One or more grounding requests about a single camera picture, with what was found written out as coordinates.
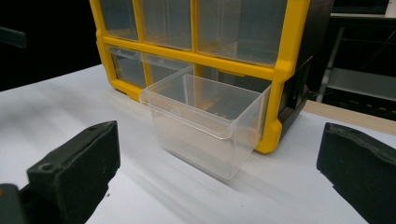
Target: transparent plastic bin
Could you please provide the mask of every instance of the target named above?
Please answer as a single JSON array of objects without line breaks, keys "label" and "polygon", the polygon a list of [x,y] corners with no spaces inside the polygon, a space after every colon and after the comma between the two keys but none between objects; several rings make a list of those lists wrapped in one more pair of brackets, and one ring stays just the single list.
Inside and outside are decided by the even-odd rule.
[{"label": "transparent plastic bin", "polygon": [[201,66],[201,75],[199,77],[207,78],[217,82],[240,87],[250,91],[263,92],[271,81],[259,77],[233,75],[228,72],[220,71],[213,67]]},{"label": "transparent plastic bin", "polygon": [[109,35],[137,41],[134,5],[131,0],[99,0]]},{"label": "transparent plastic bin", "polygon": [[191,49],[190,0],[143,0],[144,42]]},{"label": "transparent plastic bin", "polygon": [[260,93],[192,75],[192,66],[150,85],[150,107],[162,147],[224,179],[232,178],[262,137],[270,87]]},{"label": "transparent plastic bin", "polygon": [[197,51],[274,65],[287,0],[199,0]]},{"label": "transparent plastic bin", "polygon": [[148,84],[160,81],[175,72],[188,67],[190,63],[171,60],[136,50],[107,46],[111,53],[117,79],[136,87],[145,88]]}]

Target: yellow plastic frame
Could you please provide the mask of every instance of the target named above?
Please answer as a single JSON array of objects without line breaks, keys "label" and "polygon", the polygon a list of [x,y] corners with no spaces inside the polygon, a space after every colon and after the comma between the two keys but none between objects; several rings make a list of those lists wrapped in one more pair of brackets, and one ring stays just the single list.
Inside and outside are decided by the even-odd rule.
[{"label": "yellow plastic frame", "polygon": [[102,11],[98,0],[90,0],[92,14],[96,25],[97,48],[101,57],[102,64],[106,69],[107,79],[110,85],[129,97],[138,101],[141,89],[122,80],[117,79],[116,71],[112,61],[111,54],[106,52],[106,45],[118,46],[125,49],[139,50],[146,53],[157,54],[163,57],[181,60],[189,63],[196,63],[217,68],[221,71],[227,71],[231,74],[244,74],[247,76],[271,80],[271,91],[268,102],[268,108],[265,118],[262,140],[256,146],[256,150],[261,153],[274,151],[279,143],[282,124],[277,119],[279,105],[282,97],[282,91],[285,81],[293,76],[297,62],[300,43],[303,36],[306,15],[309,9],[310,0],[288,0],[286,13],[280,38],[279,51],[276,64],[274,67],[264,65],[255,65],[250,63],[241,63],[221,59],[212,56],[198,54],[196,51],[196,15],[195,2],[191,0],[191,38],[192,50],[169,49],[166,47],[150,45],[143,42],[143,27],[141,22],[141,4],[142,0],[131,0],[134,4],[134,15],[136,20],[137,36],[139,41],[128,41],[106,35],[105,24],[102,17]]}]

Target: white table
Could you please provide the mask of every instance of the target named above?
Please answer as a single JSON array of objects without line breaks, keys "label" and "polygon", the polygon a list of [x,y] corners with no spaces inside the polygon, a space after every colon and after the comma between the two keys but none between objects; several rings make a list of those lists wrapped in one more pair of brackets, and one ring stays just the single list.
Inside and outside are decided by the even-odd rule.
[{"label": "white table", "polygon": [[119,124],[121,167],[88,223],[365,223],[316,168],[325,122],[396,147],[396,136],[301,112],[278,149],[219,181],[162,150],[149,109],[115,91],[102,65],[0,92],[0,183],[85,128]]}]

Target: screw hole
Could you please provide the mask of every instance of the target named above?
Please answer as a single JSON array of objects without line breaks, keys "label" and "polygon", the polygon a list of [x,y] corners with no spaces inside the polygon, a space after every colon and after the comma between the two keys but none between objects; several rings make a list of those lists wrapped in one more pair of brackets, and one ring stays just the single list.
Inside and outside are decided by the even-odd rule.
[{"label": "screw hole", "polygon": [[38,169],[40,169],[42,171],[48,171],[48,170],[50,170],[52,168],[53,168],[53,165],[51,163],[45,163],[45,164],[42,164],[42,165],[40,165],[38,167]]}]

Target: dark background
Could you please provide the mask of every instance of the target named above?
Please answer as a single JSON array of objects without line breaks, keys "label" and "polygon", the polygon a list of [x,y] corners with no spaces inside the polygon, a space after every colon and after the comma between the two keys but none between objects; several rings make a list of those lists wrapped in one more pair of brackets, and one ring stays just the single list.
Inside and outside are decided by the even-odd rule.
[{"label": "dark background", "polygon": [[[311,91],[310,100],[316,100],[340,27],[345,27],[345,31],[334,67],[396,78],[396,19],[331,17],[306,81]],[[327,88],[322,103],[396,120],[396,102],[391,100]]]},{"label": "dark background", "polygon": [[4,0],[0,26],[26,34],[25,49],[0,43],[0,91],[101,63],[88,0]]}]

